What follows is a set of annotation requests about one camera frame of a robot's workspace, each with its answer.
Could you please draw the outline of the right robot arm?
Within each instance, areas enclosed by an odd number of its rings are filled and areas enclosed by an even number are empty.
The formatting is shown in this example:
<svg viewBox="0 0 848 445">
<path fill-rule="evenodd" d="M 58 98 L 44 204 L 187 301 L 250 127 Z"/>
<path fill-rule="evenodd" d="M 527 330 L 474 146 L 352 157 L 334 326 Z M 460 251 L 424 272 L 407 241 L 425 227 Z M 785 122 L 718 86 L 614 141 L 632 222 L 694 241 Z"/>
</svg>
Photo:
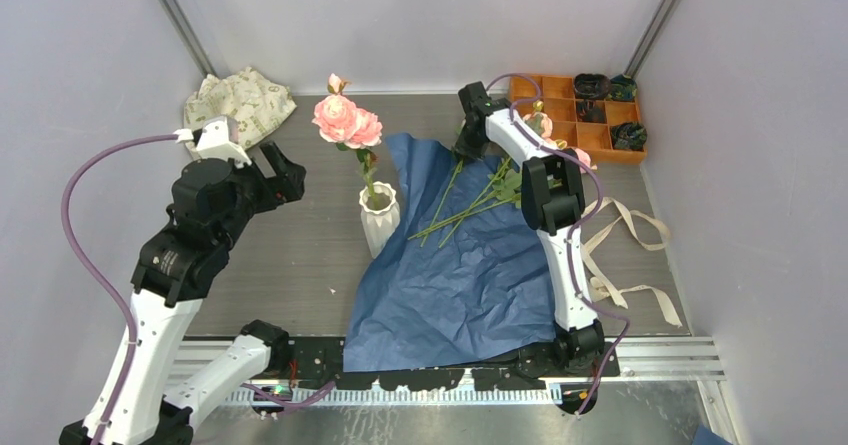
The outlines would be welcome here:
<svg viewBox="0 0 848 445">
<path fill-rule="evenodd" d="M 491 142 L 520 168 L 522 215 L 537 233 L 547 260 L 554 297 L 554 363 L 567 375 L 580 375 L 605 346 L 580 251 L 585 208 L 581 164 L 575 155 L 546 143 L 509 107 L 484 100 L 465 112 L 455 149 L 478 158 Z"/>
</svg>

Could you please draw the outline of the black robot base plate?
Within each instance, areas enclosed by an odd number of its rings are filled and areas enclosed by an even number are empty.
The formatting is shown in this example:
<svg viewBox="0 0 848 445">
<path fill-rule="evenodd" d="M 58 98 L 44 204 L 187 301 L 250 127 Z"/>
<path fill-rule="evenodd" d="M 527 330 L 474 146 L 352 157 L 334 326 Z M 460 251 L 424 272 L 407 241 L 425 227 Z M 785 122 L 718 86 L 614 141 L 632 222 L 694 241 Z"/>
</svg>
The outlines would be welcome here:
<svg viewBox="0 0 848 445">
<path fill-rule="evenodd" d="M 581 359 L 563 367 L 555 363 L 551 342 L 537 342 L 494 358 L 460 365 L 415 370 L 345 372 L 340 336 L 296 336 L 289 340 L 286 363 L 272 363 L 257 375 L 317 389 L 329 381 L 338 390 L 364 391 L 379 385 L 387 391 L 404 386 L 411 391 L 452 390 L 469 373 L 475 391 L 539 389 L 546 379 L 593 379 L 600 359 Z"/>
</svg>

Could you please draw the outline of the blue wrapping paper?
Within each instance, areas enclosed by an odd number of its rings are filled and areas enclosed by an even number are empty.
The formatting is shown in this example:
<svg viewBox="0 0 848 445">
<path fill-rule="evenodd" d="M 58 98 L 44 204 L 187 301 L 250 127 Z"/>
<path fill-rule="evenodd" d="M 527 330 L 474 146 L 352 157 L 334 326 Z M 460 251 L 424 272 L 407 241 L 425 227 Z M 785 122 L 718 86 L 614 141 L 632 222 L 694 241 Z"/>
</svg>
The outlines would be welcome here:
<svg viewBox="0 0 848 445">
<path fill-rule="evenodd" d="M 388 137 L 405 199 L 400 223 L 366 269 L 344 345 L 347 372 L 394 371 L 489 359 L 554 336 L 554 300 L 536 233 L 512 204 L 421 239 L 457 163 L 440 142 Z M 489 156 L 463 170 L 442 217 L 464 209 L 496 171 Z"/>
</svg>

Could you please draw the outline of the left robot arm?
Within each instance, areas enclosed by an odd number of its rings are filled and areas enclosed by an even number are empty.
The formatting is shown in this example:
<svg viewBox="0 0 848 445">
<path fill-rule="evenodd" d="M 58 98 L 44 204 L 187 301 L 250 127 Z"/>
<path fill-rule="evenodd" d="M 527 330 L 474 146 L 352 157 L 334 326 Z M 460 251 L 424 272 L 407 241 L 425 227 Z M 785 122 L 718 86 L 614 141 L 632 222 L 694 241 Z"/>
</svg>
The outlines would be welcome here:
<svg viewBox="0 0 848 445">
<path fill-rule="evenodd" d="M 304 195 L 305 168 L 274 143 L 261 152 L 271 176 L 256 164 L 203 158 L 174 182 L 168 222 L 142 246 L 132 295 L 120 301 L 127 328 L 107 382 L 89 414 L 63 428 L 61 443 L 188 444 L 243 383 L 291 368 L 288 333 L 254 320 L 212 362 L 167 386 L 184 335 L 249 221 Z"/>
</svg>

